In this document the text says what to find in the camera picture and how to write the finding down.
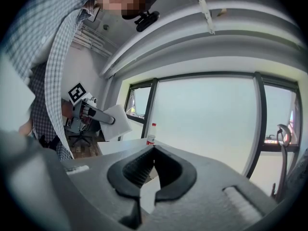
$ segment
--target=office chair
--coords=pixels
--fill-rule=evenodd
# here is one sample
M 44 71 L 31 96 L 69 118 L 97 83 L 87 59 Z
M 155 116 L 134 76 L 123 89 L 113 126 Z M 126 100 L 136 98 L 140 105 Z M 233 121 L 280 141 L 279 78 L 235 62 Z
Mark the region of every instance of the office chair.
M 78 141 L 85 141 L 88 144 L 88 147 L 91 147 L 91 143 L 87 140 L 87 139 L 92 139 L 92 136 L 86 136 L 84 133 L 87 132 L 97 132 L 101 129 L 101 125 L 99 121 L 96 120 L 91 120 L 90 125 L 88 126 L 87 129 L 81 131 L 78 135 L 72 135 L 72 136 L 68 136 L 69 140 L 71 138 L 77 138 L 73 144 L 71 145 L 71 147 L 74 147 L 75 144 Z

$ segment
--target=plaid shirt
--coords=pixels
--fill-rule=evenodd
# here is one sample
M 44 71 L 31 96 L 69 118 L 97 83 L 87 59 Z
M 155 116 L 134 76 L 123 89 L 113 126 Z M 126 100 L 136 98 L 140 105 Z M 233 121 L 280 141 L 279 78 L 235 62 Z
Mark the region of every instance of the plaid shirt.
M 22 80 L 29 74 L 43 38 L 55 34 L 48 61 L 34 69 L 30 88 L 36 95 L 32 104 L 34 129 L 51 141 L 58 135 L 60 160 L 73 158 L 65 137 L 61 112 L 61 78 L 65 56 L 74 34 L 88 18 L 94 0 L 29 0 L 17 14 L 3 40 L 6 54 Z

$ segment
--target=person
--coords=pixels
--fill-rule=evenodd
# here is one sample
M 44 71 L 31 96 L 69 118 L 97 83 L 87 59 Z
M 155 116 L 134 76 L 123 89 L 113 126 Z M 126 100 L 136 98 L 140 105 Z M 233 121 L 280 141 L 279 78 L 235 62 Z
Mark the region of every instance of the person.
M 17 14 L 2 41 L 6 62 L 35 95 L 31 116 L 19 132 L 47 142 L 59 137 L 60 160 L 73 158 L 64 134 L 62 115 L 70 117 L 71 104 L 61 100 L 65 56 L 81 22 L 96 6 L 124 19 L 150 9 L 156 0 L 29 0 Z

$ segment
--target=desk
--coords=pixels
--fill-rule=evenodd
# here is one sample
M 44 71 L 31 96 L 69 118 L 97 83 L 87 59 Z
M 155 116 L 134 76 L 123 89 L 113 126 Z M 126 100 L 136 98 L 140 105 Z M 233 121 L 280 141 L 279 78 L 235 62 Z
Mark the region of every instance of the desk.
M 155 144 L 166 145 L 159 141 L 155 141 Z M 102 155 L 108 155 L 112 153 L 130 150 L 143 145 L 146 146 L 146 138 L 138 140 L 130 140 L 130 141 L 98 142 L 97 145 Z

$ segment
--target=white towel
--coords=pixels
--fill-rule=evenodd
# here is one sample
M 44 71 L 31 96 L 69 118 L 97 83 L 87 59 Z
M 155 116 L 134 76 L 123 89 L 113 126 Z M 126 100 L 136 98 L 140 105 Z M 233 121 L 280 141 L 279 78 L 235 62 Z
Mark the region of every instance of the white towel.
M 115 123 L 112 125 L 100 122 L 101 129 L 106 141 L 110 141 L 113 138 L 117 138 L 132 131 L 122 105 L 118 104 L 113 106 L 104 111 L 104 113 L 116 119 Z

